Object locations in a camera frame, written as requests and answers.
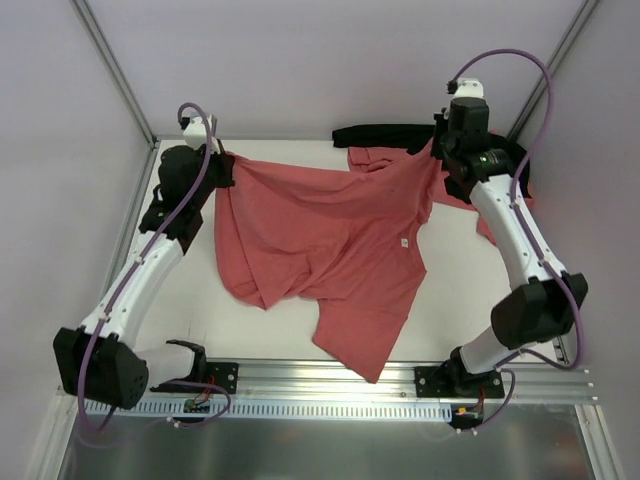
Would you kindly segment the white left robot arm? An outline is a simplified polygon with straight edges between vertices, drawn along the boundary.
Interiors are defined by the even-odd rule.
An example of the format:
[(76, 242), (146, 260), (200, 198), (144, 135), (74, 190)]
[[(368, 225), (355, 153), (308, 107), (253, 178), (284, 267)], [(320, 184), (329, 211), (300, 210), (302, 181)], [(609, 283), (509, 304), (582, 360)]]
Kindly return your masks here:
[(135, 345), (156, 293), (203, 225), (209, 196), (233, 186), (233, 163), (220, 141), (211, 151), (178, 145), (162, 153), (133, 252), (80, 326), (60, 329), (53, 340), (66, 393), (129, 410), (148, 389), (196, 391), (209, 380), (201, 345), (168, 340), (145, 351)]

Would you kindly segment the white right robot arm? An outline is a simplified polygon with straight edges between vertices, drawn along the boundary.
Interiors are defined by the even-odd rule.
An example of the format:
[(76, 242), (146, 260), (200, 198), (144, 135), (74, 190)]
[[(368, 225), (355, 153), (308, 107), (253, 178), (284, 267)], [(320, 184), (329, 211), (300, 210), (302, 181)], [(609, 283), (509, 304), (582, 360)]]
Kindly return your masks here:
[(583, 274), (569, 273), (543, 239), (522, 195), (516, 164), (491, 145), (486, 101), (456, 97), (435, 119), (432, 154), (448, 173), (446, 191), (486, 222), (510, 286), (492, 308), (489, 327), (455, 348), (443, 365), (448, 388), (466, 397), (533, 345), (579, 332), (588, 283)]

